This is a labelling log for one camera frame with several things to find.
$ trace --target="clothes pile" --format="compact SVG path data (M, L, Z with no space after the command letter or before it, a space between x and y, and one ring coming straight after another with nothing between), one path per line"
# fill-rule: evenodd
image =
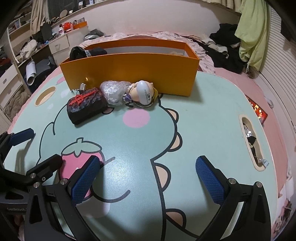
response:
M34 39L30 40L21 49L18 60L22 62L27 58L29 58L30 56L32 56L32 54L35 52L36 47L37 47L37 41Z
M241 40L234 35L236 29L237 24L221 23L220 29L210 37L204 35L185 37L192 39L206 51L206 54L212 58L214 67L240 74L244 62L239 57Z
M24 90L24 87L20 87L5 107L4 114L12 121L29 97L30 95Z

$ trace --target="pink cheek circle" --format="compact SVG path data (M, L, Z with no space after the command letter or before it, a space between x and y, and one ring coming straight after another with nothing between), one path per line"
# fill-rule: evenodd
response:
M150 120L149 112L144 109L128 110L122 118L125 125L131 128L141 128L148 124Z
M60 84L60 83L62 83L64 80L65 80L65 77L62 76L62 77L57 81L57 85Z

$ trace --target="orange box on shelf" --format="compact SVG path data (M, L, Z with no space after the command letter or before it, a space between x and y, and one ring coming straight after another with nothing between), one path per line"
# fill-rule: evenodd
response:
M85 27L85 26L87 26L87 21L81 22L81 23L78 23L78 24L74 25L73 29L78 29L78 28L82 28L82 27Z
M195 81L199 58L183 42L163 39L122 39L90 45L108 54L61 63L69 88L100 87L106 80L145 80L159 93L189 96Z

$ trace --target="white round object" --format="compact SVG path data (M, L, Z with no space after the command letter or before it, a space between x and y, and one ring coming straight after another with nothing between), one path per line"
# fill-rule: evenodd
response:
M67 16L67 14L68 14L68 10L65 9L65 10L61 11L59 17L60 17L60 18L64 18L64 17Z
M139 83L137 84L137 93L139 95L139 102L142 105L148 105L151 103L152 96L149 86L145 81L139 81Z

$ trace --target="table handle hole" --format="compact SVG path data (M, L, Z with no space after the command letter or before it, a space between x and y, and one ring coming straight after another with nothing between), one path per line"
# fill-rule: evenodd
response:
M263 166L263 163L261 161L261 159L263 159L263 156L262 156L260 144L257 139L256 132L253 128L252 123L250 122L250 120L247 117L242 117L241 118L241 126L242 126L242 131L243 131L243 134L245 137L246 145L248 147L248 150L249 150L249 153L250 153L250 156L251 156L251 159L252 159L255 169L257 171L265 170L265 167ZM253 138L248 139L246 137L244 126L246 126L248 128L248 130L251 131L252 136L255 137L255 141L252 140Z

